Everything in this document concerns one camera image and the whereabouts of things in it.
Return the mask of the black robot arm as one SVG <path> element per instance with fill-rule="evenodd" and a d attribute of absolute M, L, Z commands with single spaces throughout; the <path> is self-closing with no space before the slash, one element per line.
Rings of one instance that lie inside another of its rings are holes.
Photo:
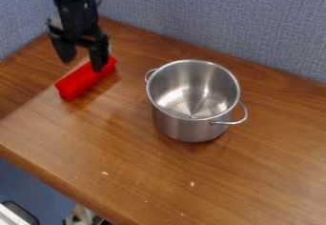
<path fill-rule="evenodd" d="M 65 63 L 77 56 L 77 47 L 89 49 L 94 72 L 110 59 L 110 35 L 98 24 L 97 0 L 54 0 L 59 17 L 47 19 L 48 36 Z"/>

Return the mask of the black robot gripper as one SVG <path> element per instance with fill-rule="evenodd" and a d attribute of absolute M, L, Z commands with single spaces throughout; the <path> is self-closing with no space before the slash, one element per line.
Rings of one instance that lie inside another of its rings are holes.
<path fill-rule="evenodd" d="M 77 55 L 77 46 L 90 49 L 94 72 L 109 62 L 109 35 L 98 25 L 97 0 L 54 0 L 59 17 L 47 20 L 48 35 L 65 63 Z"/>

